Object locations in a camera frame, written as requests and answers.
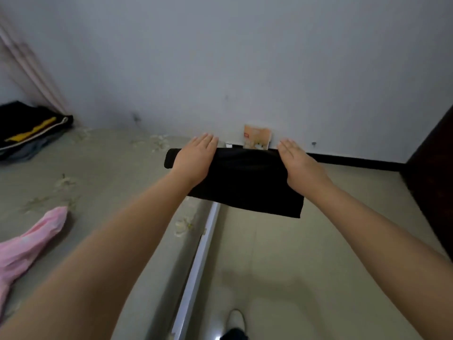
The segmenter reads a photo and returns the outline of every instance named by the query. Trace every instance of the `yellow stripe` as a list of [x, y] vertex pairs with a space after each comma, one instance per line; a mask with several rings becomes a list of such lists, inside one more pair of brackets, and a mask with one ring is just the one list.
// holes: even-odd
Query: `yellow stripe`
[[47, 119], [47, 120], [43, 121], [40, 125], [35, 126], [33, 128], [33, 130], [31, 130], [29, 132], [24, 132], [23, 134], [14, 135], [13, 137], [9, 137], [9, 138], [5, 139], [5, 142], [7, 142], [9, 140], [12, 140], [14, 142], [21, 142], [21, 141], [25, 140], [26, 138], [30, 137], [31, 135], [37, 133], [39, 130], [45, 128], [47, 125], [52, 124], [56, 120], [57, 120], [56, 117]]

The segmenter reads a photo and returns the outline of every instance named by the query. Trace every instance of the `dark brown door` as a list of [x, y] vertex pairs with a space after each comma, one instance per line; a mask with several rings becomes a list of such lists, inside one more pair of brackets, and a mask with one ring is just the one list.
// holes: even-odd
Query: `dark brown door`
[[453, 258], [453, 107], [401, 174], [439, 241]]

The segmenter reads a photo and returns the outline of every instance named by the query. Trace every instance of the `pink curtain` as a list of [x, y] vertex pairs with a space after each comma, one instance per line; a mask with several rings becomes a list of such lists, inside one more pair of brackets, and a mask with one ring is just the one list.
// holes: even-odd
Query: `pink curtain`
[[9, 77], [39, 106], [67, 115], [67, 107], [30, 47], [0, 12], [0, 62]]

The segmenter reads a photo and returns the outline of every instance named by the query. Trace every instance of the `tiled floor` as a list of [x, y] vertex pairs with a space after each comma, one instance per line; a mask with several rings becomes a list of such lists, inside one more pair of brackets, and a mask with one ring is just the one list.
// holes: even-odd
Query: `tiled floor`
[[[325, 167], [337, 185], [444, 253], [398, 173]], [[307, 200], [300, 219], [222, 207], [186, 339], [218, 339], [233, 308], [252, 340], [420, 339]]]

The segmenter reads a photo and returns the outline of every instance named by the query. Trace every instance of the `forearm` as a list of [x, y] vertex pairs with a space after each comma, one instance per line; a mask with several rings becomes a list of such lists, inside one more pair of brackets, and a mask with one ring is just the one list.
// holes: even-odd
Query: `forearm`
[[453, 266], [448, 260], [334, 185], [312, 202], [425, 339], [453, 337]]
[[[84, 240], [0, 336], [109, 339], [130, 290], [190, 189], [189, 182], [170, 173], [145, 191]], [[24, 321], [27, 328], [20, 327]]]

